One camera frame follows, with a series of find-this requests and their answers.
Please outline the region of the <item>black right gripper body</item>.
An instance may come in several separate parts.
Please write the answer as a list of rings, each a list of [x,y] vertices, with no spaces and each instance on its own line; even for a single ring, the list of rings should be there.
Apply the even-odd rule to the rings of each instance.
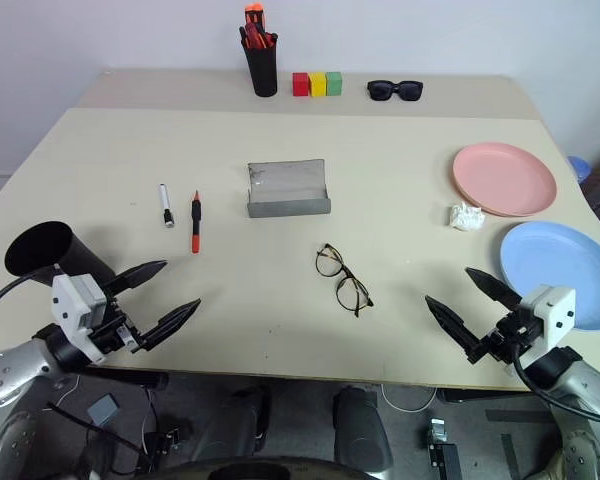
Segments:
[[[544,333],[544,322],[533,311],[518,307],[496,323],[495,328],[468,350],[467,359],[477,363],[485,355],[507,365],[513,363],[514,350],[521,355]]]

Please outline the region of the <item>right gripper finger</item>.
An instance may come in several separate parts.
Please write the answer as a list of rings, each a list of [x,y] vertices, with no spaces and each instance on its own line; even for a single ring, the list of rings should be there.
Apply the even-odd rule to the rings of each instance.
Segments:
[[[481,359],[480,340],[449,307],[426,295],[425,302],[438,325],[463,349],[468,361]]]
[[[509,311],[515,311],[518,308],[521,296],[504,282],[476,268],[466,267],[465,272],[476,287],[491,300],[500,303]]]

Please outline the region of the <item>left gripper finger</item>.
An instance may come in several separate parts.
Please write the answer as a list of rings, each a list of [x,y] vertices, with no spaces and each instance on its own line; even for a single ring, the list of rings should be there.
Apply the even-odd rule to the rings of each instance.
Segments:
[[[167,265],[166,260],[146,262],[114,276],[102,285],[106,295],[119,295],[128,289],[134,289],[153,278]]]
[[[154,328],[139,337],[136,341],[136,346],[131,349],[131,352],[136,353],[139,350],[151,351],[154,349],[178,332],[194,315],[200,305],[201,299],[198,298],[166,314],[158,321],[158,324]]]

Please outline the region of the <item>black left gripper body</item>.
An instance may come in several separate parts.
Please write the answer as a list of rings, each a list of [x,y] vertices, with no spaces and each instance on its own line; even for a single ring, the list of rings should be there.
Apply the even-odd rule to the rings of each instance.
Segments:
[[[108,284],[103,287],[105,300],[95,308],[87,335],[89,340],[103,354],[122,348],[132,353],[145,346],[146,340],[129,316],[121,309],[117,296],[132,289],[128,284]]]

